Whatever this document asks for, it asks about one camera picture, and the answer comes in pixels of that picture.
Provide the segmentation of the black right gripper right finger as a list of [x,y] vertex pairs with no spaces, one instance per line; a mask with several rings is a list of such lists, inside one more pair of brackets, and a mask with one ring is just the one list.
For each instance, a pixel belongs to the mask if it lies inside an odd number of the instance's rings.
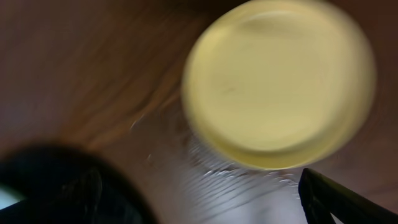
[[307,223],[397,223],[397,214],[360,196],[328,177],[305,168],[298,193]]

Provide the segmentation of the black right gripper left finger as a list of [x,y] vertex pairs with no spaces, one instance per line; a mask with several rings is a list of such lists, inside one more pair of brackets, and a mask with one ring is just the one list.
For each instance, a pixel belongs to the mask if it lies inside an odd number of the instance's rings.
[[103,182],[89,170],[55,194],[28,198],[1,210],[1,223],[96,223]]

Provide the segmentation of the yellow plate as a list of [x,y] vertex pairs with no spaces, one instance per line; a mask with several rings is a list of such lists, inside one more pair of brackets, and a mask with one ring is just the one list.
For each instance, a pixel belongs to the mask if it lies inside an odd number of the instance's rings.
[[350,141],[375,85],[370,43],[341,9],[326,1],[248,1],[195,42],[182,105],[193,132],[222,156],[289,169]]

